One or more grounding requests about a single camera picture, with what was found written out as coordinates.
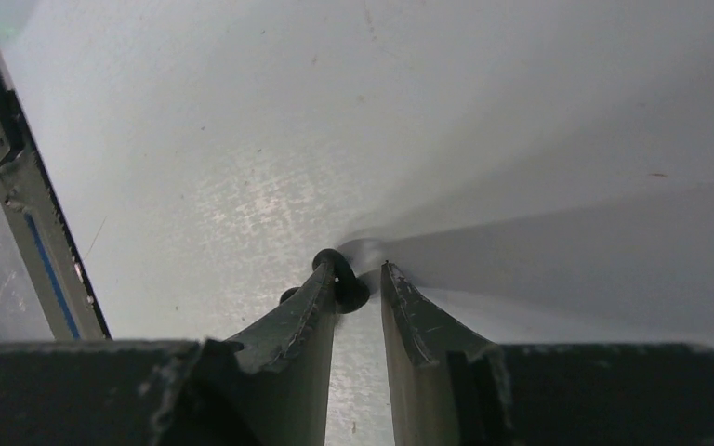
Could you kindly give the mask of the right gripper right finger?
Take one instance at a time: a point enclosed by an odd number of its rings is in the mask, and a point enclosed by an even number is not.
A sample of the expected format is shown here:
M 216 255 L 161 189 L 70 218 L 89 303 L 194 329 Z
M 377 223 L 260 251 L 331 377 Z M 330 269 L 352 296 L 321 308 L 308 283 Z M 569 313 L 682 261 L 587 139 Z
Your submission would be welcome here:
M 399 445 L 714 445 L 714 349 L 498 344 L 381 269 Z

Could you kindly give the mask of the black earbud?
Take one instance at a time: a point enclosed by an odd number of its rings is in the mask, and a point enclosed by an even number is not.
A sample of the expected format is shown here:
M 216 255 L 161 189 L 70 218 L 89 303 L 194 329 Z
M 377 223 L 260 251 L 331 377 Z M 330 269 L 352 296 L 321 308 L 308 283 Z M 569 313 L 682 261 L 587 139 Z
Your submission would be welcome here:
M 364 306 L 370 296 L 349 260 L 338 250 L 325 248 L 311 261 L 312 273 L 297 287 L 281 294 L 278 309 L 297 317 L 349 314 Z

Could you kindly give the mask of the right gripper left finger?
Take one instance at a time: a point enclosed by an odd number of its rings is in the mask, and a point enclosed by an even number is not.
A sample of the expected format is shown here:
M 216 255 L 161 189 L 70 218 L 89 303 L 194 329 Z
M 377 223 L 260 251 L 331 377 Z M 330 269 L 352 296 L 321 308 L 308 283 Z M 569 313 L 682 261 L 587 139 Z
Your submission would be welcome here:
M 321 445 L 335 272 L 226 340 L 0 345 L 0 445 Z

